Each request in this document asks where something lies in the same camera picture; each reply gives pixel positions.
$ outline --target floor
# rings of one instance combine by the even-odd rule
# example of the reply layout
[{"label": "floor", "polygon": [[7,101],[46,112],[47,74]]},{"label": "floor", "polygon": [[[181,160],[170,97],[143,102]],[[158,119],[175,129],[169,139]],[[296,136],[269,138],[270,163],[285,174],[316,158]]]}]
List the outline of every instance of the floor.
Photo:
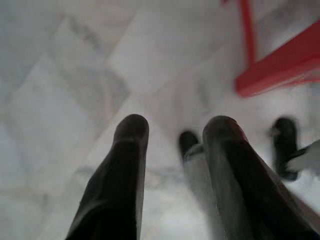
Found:
[{"label": "floor", "polygon": [[[318,0],[252,1],[258,57],[320,18]],[[131,113],[150,125],[142,240],[210,239],[177,151],[235,118],[271,166],[268,129],[295,117],[301,146],[320,138],[320,86],[239,98],[246,69],[237,1],[0,2],[0,239],[63,240],[84,187]],[[287,184],[320,213],[320,181]]]}]

